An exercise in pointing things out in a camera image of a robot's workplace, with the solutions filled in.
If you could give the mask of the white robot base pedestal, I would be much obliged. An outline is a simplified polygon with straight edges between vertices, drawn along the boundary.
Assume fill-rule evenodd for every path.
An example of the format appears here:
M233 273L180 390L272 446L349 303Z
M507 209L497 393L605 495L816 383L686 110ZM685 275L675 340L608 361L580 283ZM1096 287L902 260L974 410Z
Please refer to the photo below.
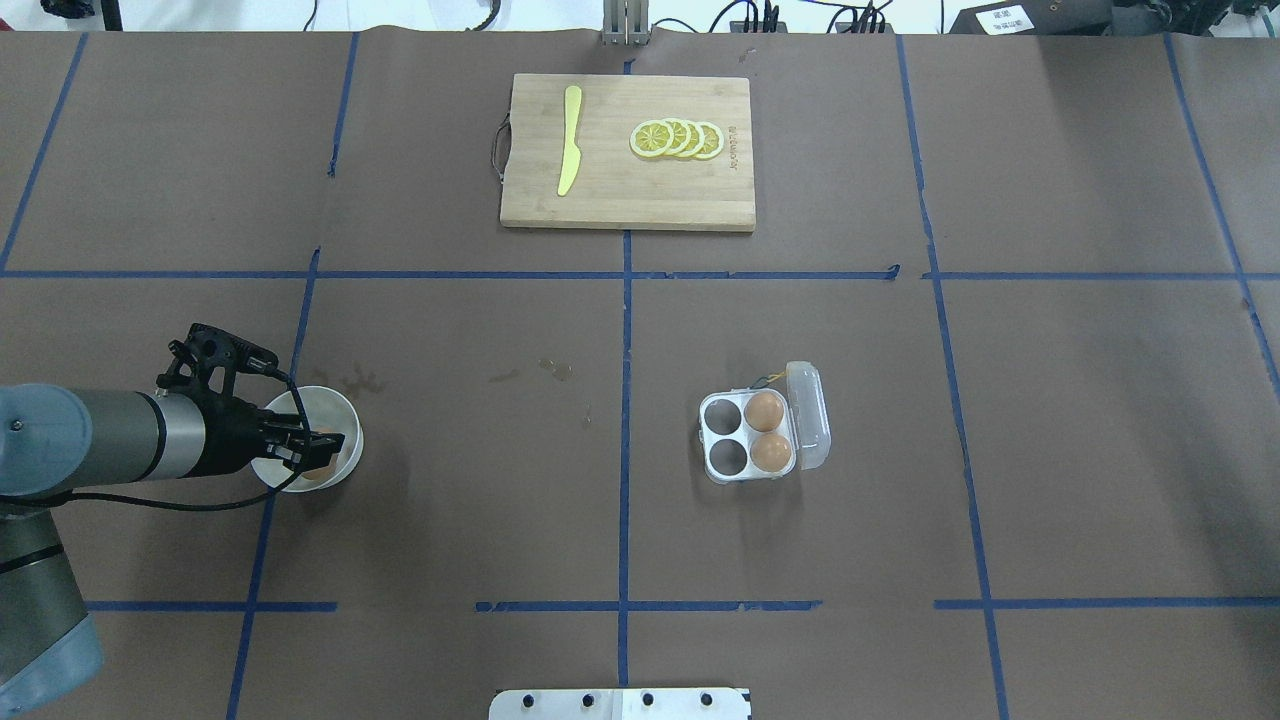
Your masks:
M750 691L732 687L512 689L489 719L753 719Z

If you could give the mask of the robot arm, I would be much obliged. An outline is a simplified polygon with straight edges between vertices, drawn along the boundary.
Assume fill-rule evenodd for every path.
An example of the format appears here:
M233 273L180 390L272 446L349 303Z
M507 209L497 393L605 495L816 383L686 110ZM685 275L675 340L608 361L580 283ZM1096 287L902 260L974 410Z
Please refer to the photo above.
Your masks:
M74 691L102 666L99 630L52 510L113 486L223 477L255 460L285 482L334 462L347 437L308 413L209 389L3 388L3 716Z

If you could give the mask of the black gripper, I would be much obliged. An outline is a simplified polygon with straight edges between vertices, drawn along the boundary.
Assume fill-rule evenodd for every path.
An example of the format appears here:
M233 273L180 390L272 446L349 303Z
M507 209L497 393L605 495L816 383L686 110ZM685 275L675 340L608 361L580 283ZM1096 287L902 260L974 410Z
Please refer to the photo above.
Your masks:
M196 407L205 425L197 477L232 474L255 459L279 459L285 474L326 475L337 451L305 447L342 447L346 434L333 429L303 433L302 415L273 413L236 397L200 396ZM278 455L273 450L280 446Z

